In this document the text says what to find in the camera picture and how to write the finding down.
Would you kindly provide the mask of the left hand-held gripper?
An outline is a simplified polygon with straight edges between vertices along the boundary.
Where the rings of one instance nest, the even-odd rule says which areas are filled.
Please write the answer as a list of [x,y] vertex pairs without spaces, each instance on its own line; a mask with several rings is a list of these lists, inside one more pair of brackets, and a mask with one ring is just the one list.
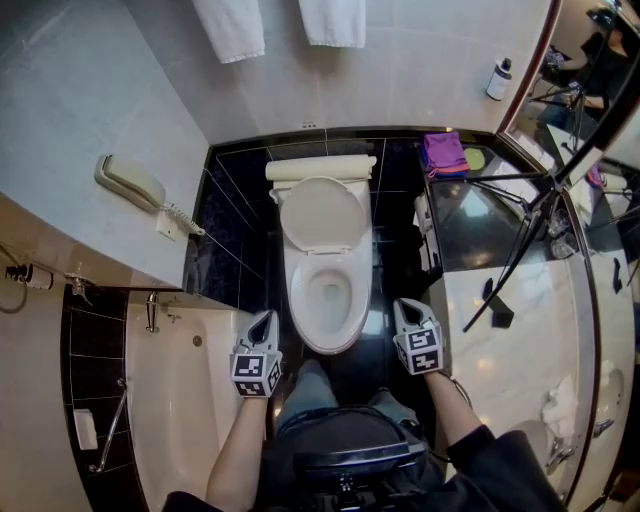
[[279,316],[255,314],[239,332],[230,355],[230,377],[240,397],[270,398],[282,376]]

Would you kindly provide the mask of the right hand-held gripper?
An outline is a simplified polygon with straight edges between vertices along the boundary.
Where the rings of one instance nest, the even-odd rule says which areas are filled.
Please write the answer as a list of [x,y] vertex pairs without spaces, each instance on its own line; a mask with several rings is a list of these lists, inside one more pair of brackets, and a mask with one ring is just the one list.
[[396,335],[393,342],[398,357],[411,375],[437,372],[444,368],[441,328],[431,307],[410,298],[393,302]]

